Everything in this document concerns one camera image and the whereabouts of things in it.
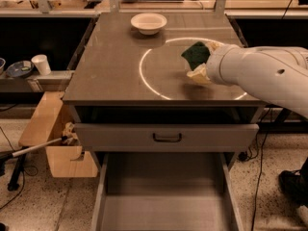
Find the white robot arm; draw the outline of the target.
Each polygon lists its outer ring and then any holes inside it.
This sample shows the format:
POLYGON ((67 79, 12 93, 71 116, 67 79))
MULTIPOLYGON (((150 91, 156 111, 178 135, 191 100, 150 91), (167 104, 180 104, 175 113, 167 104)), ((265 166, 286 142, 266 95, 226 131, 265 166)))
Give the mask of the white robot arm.
POLYGON ((237 85, 249 95, 308 117, 308 50, 195 43, 182 53, 198 84, 237 85))

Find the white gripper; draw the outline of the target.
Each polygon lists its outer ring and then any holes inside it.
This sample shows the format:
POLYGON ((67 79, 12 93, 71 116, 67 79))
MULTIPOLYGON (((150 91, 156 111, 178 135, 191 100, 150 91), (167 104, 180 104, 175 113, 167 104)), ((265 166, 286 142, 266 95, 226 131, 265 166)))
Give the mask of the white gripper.
POLYGON ((206 46, 212 53, 207 63, 189 71, 187 76, 200 85, 208 85, 211 81, 218 85, 237 85, 244 50, 235 44, 221 46, 220 43, 212 41, 207 42, 206 46))

